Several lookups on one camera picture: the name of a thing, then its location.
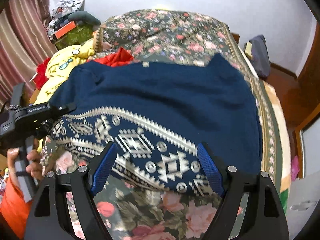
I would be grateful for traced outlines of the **orange sleeve forearm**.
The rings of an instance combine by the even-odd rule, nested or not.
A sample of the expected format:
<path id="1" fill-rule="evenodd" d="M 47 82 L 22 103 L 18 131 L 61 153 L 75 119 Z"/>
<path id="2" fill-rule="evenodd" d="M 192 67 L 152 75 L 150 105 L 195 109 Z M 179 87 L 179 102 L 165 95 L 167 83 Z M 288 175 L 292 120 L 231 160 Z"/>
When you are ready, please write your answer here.
<path id="1" fill-rule="evenodd" d="M 1 202 L 1 214 L 19 239 L 24 236 L 30 208 L 31 203 L 24 201 L 21 190 L 9 178 Z"/>

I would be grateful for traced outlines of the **person's left hand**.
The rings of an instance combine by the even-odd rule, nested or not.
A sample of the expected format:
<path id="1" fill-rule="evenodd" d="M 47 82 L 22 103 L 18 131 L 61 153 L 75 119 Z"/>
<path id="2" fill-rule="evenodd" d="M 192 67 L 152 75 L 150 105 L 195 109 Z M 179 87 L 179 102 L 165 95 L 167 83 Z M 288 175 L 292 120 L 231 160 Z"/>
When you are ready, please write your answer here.
<path id="1" fill-rule="evenodd" d="M 43 179 L 42 175 L 42 166 L 40 164 L 41 155 L 37 152 L 39 146 L 39 141 L 34 139 L 33 150 L 27 154 L 27 159 L 30 162 L 26 167 L 26 172 L 31 175 L 33 178 L 41 181 Z M 14 187 L 20 189 L 20 184 L 16 176 L 15 171 L 15 159 L 18 157 L 19 149 L 10 148 L 7 150 L 7 166 L 9 169 L 9 178 Z"/>

